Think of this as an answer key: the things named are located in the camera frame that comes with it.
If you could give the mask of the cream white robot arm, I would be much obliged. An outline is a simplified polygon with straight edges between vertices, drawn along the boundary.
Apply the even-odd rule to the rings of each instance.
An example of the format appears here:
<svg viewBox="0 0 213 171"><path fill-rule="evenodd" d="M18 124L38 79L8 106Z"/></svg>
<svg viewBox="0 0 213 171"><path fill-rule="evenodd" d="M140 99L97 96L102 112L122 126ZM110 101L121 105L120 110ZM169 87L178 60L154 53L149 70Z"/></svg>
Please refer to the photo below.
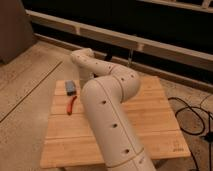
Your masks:
<svg viewBox="0 0 213 171"><path fill-rule="evenodd" d="M71 60L97 75L84 84L81 102L108 171L156 171L122 107L140 89L137 72L95 59L90 48L73 51Z"/></svg>

